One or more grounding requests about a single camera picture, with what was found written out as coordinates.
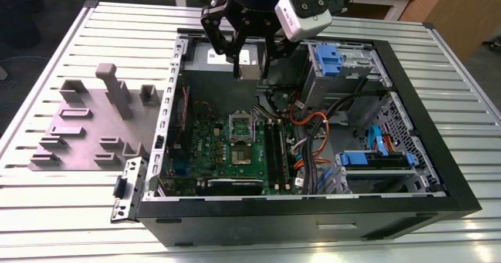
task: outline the open computer tower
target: open computer tower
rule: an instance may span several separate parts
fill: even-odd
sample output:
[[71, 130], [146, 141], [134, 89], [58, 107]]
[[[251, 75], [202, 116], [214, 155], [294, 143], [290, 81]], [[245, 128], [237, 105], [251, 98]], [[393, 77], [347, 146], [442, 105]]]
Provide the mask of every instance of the open computer tower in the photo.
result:
[[110, 221], [166, 246], [243, 245], [395, 238], [478, 211], [389, 43], [310, 39], [265, 79], [262, 46], [246, 41], [234, 79], [203, 34], [179, 32]]

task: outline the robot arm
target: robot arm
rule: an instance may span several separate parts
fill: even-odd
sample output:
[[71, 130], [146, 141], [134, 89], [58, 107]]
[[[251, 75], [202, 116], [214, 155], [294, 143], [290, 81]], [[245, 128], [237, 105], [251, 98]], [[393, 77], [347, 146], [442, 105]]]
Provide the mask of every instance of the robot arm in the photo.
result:
[[[349, 0], [223, 0], [215, 7], [202, 9], [201, 23], [218, 55], [233, 63], [233, 76], [241, 78], [239, 50], [249, 36], [265, 39], [261, 77], [267, 77], [270, 61], [286, 58], [302, 39], [317, 35], [330, 24], [331, 15], [339, 14]], [[225, 17], [234, 28], [230, 40], [221, 31]], [[275, 42], [275, 33], [285, 37]]]

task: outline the floor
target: floor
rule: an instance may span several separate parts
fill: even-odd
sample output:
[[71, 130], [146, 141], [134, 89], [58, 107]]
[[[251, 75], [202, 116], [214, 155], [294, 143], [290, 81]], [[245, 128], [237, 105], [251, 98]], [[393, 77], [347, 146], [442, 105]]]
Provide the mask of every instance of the floor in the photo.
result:
[[[0, 61], [13, 56], [29, 55], [50, 58], [66, 33], [70, 23], [85, 0], [44, 0], [45, 9], [34, 14], [42, 40], [29, 49], [13, 50], [0, 43]], [[99, 0], [150, 5], [174, 5], [174, 0]], [[201, 7], [203, 0], [186, 0], [187, 6]], [[40, 75], [45, 61], [42, 59], [14, 59], [0, 63], [9, 74], [8, 80], [0, 81], [0, 135], [2, 134], [25, 96]], [[483, 88], [495, 106], [501, 108], [501, 52], [489, 51], [481, 46], [466, 61], [466, 68]]]

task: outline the aluminum table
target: aluminum table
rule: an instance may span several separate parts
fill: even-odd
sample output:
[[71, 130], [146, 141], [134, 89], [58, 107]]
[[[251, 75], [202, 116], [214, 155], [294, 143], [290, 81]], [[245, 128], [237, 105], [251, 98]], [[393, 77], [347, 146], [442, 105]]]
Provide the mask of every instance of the aluminum table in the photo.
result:
[[[86, 2], [0, 139], [0, 259], [77, 262], [499, 262], [501, 115], [441, 36], [421, 23], [334, 18], [323, 36], [389, 41], [482, 211], [393, 241], [165, 248], [141, 224], [109, 224], [115, 171], [28, 169], [64, 80], [103, 88], [113, 62], [129, 89], [162, 89], [177, 28], [199, 9]], [[222, 29], [229, 29], [222, 22]]]

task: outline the green motherboard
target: green motherboard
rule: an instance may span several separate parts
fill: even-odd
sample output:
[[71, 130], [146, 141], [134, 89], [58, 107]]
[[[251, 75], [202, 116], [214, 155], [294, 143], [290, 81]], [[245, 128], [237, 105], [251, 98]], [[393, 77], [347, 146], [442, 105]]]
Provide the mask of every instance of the green motherboard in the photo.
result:
[[[255, 121], [253, 127], [251, 131], [247, 129], [247, 124], [233, 123], [230, 129], [227, 120], [202, 119], [194, 122], [189, 160], [186, 162], [171, 161], [170, 172], [173, 172], [174, 176], [167, 177], [163, 181], [163, 190], [167, 195], [194, 196], [199, 180], [215, 178], [261, 180], [261, 195], [295, 193], [295, 189], [290, 185], [291, 178], [287, 172], [281, 176], [279, 185], [277, 182], [270, 181], [270, 172], [275, 175], [274, 171], [270, 170], [279, 170], [281, 167], [269, 168], [266, 161], [270, 157], [270, 152], [266, 151], [285, 152], [285, 143], [279, 144], [279, 146], [275, 145], [278, 140], [282, 140], [282, 137], [291, 135], [291, 128], [281, 126], [281, 132], [274, 135], [277, 143], [270, 146], [269, 141], [271, 138], [269, 136], [271, 134], [269, 134], [269, 129], [271, 125]], [[251, 143], [246, 143], [243, 140], [230, 142], [230, 134], [243, 136], [247, 133], [253, 134]], [[278, 147], [279, 150], [267, 149], [266, 145], [269, 148]], [[279, 162], [283, 160], [282, 168], [283, 171], [287, 171], [290, 169], [286, 162], [287, 155], [279, 153], [281, 156], [283, 158], [281, 158]]]

